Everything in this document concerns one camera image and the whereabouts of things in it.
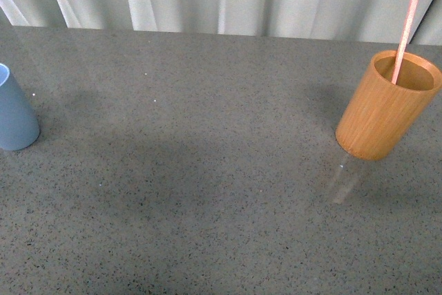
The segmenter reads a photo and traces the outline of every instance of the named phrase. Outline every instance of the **speckled countertop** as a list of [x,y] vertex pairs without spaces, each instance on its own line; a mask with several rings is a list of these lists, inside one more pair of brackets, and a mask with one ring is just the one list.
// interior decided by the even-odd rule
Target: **speckled countertop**
[[441,293],[442,97],[380,162],[334,139],[393,48],[1,27],[42,134],[0,151],[0,293]]

